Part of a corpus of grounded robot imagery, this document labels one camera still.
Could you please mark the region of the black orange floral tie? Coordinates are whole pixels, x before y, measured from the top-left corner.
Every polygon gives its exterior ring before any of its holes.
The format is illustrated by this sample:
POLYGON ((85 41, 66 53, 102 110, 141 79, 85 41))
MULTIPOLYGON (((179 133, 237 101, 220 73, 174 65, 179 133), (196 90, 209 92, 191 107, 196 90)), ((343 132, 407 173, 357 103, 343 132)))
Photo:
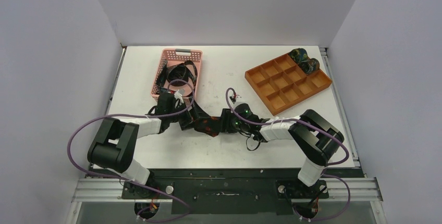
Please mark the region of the black orange floral tie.
POLYGON ((216 137, 222 130, 221 116, 211 116, 203 109, 194 106, 190 111, 193 128, 197 132, 205 133, 209 136, 216 137))

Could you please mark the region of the orange divided tray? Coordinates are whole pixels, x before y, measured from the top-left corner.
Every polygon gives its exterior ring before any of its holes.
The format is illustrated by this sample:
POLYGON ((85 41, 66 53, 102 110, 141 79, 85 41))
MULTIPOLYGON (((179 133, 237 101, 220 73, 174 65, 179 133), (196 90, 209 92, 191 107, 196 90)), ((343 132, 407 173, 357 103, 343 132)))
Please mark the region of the orange divided tray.
POLYGON ((269 112, 276 116, 327 89, 329 76, 316 66, 311 74, 286 53, 245 72, 244 77, 269 112))

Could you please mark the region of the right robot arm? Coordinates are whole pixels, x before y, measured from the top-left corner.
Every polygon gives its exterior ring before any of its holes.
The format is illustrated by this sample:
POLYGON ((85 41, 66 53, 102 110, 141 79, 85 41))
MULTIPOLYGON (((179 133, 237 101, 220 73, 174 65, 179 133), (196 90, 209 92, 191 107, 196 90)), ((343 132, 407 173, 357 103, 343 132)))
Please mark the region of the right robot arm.
POLYGON ((305 155, 294 186, 300 197, 315 191, 315 183, 345 140, 335 126, 312 109, 291 119, 264 119, 255 115, 247 103, 241 103, 235 110, 224 109, 220 124, 220 132, 240 133, 258 143, 296 142, 305 155))

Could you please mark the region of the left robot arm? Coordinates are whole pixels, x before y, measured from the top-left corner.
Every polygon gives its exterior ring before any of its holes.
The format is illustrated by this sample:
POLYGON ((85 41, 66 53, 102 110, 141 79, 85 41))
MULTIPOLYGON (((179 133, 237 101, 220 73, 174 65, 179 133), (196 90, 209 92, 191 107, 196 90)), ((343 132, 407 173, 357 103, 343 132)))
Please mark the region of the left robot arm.
POLYGON ((136 193, 142 198, 151 197, 156 185, 153 174, 133 158, 136 142, 148 135, 161 134, 171 123, 187 119, 185 111, 177 114, 187 107, 183 92, 181 89, 162 93, 157 105, 143 118, 103 119, 88 150, 88 161, 136 182, 136 193))

